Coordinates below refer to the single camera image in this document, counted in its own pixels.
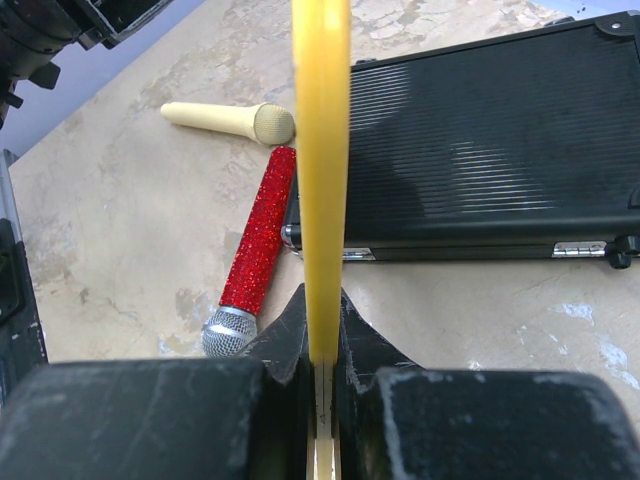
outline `red glitter microphone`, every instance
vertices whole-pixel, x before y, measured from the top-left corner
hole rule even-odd
[[[234,355],[258,333],[256,317],[278,258],[295,165],[293,148],[278,147],[271,153],[220,306],[203,327],[202,348],[208,357]]]

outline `silver microphone grille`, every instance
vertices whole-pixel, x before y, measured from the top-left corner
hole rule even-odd
[[[202,349],[207,357],[235,355],[258,334],[250,313],[220,307],[202,328]]]

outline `microphone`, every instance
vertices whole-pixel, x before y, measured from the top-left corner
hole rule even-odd
[[[258,333],[256,317],[278,258],[295,165],[293,148],[278,147],[271,153],[219,308],[202,328],[202,348],[208,357],[234,355]]]
[[[173,123],[243,135],[264,145],[283,145],[294,135],[293,116],[282,107],[261,103],[230,107],[203,103],[165,103],[160,113]]]

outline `microphone handle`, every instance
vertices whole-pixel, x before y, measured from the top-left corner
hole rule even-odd
[[[295,172],[296,151],[278,147],[272,153],[231,265],[220,306],[255,317],[260,313],[282,240],[280,229]]]
[[[257,141],[253,125],[256,113],[262,105],[231,107],[228,105],[171,102],[165,103],[160,109],[160,113],[178,125],[243,135]]]

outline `cream microphone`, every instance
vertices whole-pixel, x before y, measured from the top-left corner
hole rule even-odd
[[[282,107],[262,103],[230,107],[204,103],[165,103],[160,113],[173,123],[243,135],[265,145],[284,145],[295,132],[291,114]]]

